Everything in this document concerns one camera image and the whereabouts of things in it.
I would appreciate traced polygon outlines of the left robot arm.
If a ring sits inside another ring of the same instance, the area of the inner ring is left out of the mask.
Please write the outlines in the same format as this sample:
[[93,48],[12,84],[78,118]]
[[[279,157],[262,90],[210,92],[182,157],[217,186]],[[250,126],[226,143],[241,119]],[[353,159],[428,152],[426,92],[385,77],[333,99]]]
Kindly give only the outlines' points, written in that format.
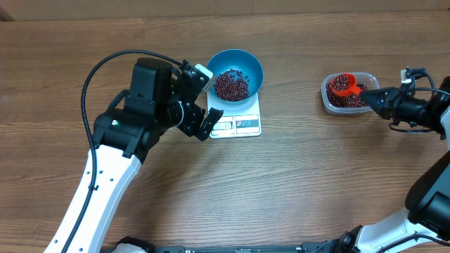
[[129,89],[94,122],[84,175],[47,252],[100,251],[124,192],[166,130],[208,138],[223,112],[195,100],[214,81],[201,64],[137,60]]

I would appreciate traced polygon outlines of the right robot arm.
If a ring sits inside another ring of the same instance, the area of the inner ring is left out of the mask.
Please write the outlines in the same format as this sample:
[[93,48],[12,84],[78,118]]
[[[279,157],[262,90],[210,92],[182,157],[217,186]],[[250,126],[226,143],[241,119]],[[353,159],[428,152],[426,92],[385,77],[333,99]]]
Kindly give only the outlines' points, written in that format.
[[[429,100],[415,98],[416,80],[428,78],[424,69],[403,70],[398,88],[366,90],[361,100],[400,131],[435,132],[449,140],[449,78],[440,87],[430,86]],[[325,242],[317,252],[401,252],[427,242],[449,246],[449,154],[445,153],[411,187],[398,212],[367,226],[358,226],[338,239]]]

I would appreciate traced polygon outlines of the white digital kitchen scale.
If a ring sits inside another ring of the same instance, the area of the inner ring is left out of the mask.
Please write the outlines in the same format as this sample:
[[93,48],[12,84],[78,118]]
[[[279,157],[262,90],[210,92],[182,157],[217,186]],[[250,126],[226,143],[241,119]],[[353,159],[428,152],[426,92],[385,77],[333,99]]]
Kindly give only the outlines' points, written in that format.
[[238,102],[221,100],[213,92],[207,94],[208,108],[223,110],[224,114],[214,125],[210,138],[242,138],[260,136],[262,133],[258,93]]

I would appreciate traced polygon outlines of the red beans in bowl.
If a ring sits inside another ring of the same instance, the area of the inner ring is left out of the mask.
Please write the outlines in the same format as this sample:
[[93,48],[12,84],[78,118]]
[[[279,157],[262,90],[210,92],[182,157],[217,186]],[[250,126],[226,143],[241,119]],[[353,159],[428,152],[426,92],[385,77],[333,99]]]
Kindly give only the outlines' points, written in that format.
[[250,79],[243,71],[229,69],[217,77],[213,88],[218,98],[238,102],[250,97],[249,84]]

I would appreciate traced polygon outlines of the clear plastic food container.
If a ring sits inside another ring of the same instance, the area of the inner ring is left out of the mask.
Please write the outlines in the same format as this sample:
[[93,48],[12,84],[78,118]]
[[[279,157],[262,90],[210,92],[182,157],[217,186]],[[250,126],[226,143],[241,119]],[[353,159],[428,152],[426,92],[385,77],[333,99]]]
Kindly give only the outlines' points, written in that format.
[[[353,72],[352,73],[358,83],[362,83],[366,85],[369,89],[379,89],[380,85],[377,80],[377,78],[367,72]],[[369,106],[364,107],[357,107],[357,108],[341,108],[334,106],[330,99],[328,98],[327,91],[326,91],[326,85],[332,81],[335,77],[337,77],[339,73],[330,74],[328,75],[321,84],[321,98],[323,102],[324,109],[327,113],[332,115],[354,115],[354,114],[361,114],[370,112],[371,108]]]

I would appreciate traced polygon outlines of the red adzuki beans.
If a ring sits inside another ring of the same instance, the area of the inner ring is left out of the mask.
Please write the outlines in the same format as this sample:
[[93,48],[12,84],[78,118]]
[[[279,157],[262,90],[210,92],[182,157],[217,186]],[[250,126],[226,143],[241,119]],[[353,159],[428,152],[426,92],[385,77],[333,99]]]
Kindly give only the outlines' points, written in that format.
[[326,94],[330,104],[337,108],[362,108],[366,106],[360,97],[354,93],[345,97],[336,96],[331,90],[330,82],[326,84]]

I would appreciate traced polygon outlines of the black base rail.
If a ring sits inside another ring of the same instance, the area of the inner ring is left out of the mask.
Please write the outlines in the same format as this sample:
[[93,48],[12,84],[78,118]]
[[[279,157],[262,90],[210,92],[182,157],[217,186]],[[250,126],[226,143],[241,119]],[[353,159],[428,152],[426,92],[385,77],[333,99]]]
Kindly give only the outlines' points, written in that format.
[[184,247],[155,246],[145,242],[142,246],[121,243],[115,247],[101,249],[100,253],[143,252],[143,253],[326,253],[326,252],[361,252],[357,248],[340,249],[339,240],[323,242],[303,242],[300,245],[264,245],[264,246],[229,246],[229,247]]

